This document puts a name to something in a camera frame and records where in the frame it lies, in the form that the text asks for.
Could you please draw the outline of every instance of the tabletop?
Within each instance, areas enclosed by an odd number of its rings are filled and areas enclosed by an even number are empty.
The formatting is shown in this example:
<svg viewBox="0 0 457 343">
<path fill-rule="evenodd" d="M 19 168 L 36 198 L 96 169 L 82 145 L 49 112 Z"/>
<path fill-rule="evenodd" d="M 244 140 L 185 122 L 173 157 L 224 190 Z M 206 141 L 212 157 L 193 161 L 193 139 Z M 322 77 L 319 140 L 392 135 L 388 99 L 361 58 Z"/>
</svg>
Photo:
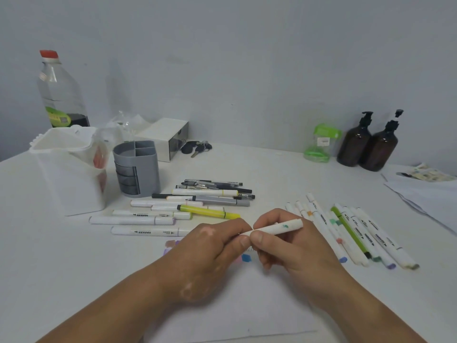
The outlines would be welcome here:
<svg viewBox="0 0 457 343">
<path fill-rule="evenodd" d="M 197 155 L 178 153 L 159 162 L 162 192 L 186 178 L 240 181 L 253 189 L 251 207 L 234 207 L 250 225 L 266 211 L 306 200 L 313 192 L 329 209 L 334 202 L 368 212 L 420 264 L 411 271 L 387 270 L 381 263 L 344 267 L 371 293 L 430 342 L 457 337 L 456 236 L 409 207 L 386 187 L 380 173 L 349 168 L 332 159 L 307 161 L 300 153 L 213 144 Z M 26 152 L 0 163 L 0 341 L 34 342 L 124 277 L 163 253 L 163 237 L 113 236 L 109 225 L 88 218 L 129 208 L 118 188 L 112 159 L 108 203 L 103 212 L 63 217 L 55 209 L 42 173 Z M 180 224 L 219 222 L 194 217 Z M 343 342 L 331 319 L 313 309 L 317 331 L 234 340 L 257 342 Z"/>
</svg>

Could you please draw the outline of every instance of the white sticker label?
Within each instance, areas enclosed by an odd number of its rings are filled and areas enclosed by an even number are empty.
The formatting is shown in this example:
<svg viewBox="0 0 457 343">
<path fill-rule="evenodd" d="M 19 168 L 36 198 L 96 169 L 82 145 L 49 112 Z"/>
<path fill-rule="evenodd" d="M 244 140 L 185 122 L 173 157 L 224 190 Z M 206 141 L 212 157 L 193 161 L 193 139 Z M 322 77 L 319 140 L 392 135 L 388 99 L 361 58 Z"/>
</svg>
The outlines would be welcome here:
<svg viewBox="0 0 457 343">
<path fill-rule="evenodd" d="M 330 137 L 317 137 L 317 145 L 319 147 L 327 147 L 330 145 Z"/>
</svg>

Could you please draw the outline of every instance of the green and yellow label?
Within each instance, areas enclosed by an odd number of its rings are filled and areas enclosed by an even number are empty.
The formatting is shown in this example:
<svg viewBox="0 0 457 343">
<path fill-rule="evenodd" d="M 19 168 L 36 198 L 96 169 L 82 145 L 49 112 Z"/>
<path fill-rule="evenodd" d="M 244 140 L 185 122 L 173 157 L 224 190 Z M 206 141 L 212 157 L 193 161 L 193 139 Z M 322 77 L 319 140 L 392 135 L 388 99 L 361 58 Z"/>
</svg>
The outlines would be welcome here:
<svg viewBox="0 0 457 343">
<path fill-rule="evenodd" d="M 69 115 L 54 109 L 52 107 L 45 107 L 48 112 L 49 120 L 54 127 L 66 127 L 71 124 L 71 118 Z"/>
</svg>

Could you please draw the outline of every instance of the yellow marker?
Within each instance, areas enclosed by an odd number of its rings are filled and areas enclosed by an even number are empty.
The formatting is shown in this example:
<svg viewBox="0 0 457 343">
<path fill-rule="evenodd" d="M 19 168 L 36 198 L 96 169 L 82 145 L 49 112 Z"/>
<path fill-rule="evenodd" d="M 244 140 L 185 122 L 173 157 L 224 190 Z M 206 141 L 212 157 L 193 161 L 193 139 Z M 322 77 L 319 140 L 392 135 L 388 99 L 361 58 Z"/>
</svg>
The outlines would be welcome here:
<svg viewBox="0 0 457 343">
<path fill-rule="evenodd" d="M 219 211 L 219 210 L 206 209 L 204 207 L 186 206 L 184 204 L 178 205 L 178 209 L 181 212 L 190 212 L 190 213 L 194 213 L 194 214 L 207 215 L 210 217 L 221 218 L 221 219 L 241 218 L 240 215 L 236 214 L 236 213 L 229 213 L 229 212 L 223 212 L 223 211 Z"/>
</svg>

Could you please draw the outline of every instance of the desk organizer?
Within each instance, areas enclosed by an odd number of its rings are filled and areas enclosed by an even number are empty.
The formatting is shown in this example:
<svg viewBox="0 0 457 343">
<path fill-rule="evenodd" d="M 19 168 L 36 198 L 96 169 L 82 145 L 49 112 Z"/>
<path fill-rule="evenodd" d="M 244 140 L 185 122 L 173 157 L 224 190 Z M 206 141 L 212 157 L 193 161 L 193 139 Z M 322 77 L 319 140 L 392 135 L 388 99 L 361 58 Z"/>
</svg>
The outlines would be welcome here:
<svg viewBox="0 0 457 343">
<path fill-rule="evenodd" d="M 159 165 L 153 141 L 118 144 L 113 149 L 117 180 L 128 197 L 150 197 L 160 193 Z"/>
</svg>

